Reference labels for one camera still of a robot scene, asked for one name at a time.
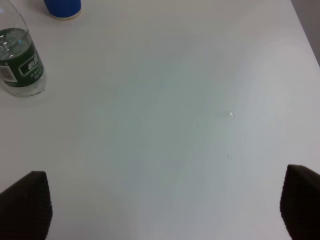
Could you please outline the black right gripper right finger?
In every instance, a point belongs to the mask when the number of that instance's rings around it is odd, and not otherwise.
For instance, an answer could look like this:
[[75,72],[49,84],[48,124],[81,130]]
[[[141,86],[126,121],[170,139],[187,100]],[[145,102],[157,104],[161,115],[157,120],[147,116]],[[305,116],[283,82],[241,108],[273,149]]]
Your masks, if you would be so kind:
[[286,230],[293,240],[320,238],[320,175],[303,166],[289,164],[279,203]]

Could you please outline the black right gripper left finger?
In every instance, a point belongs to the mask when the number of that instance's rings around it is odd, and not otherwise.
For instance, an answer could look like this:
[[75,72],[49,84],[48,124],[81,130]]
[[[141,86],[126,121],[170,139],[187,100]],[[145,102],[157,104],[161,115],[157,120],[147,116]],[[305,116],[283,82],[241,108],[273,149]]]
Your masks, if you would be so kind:
[[53,217],[47,174],[31,171],[0,193],[0,238],[45,240]]

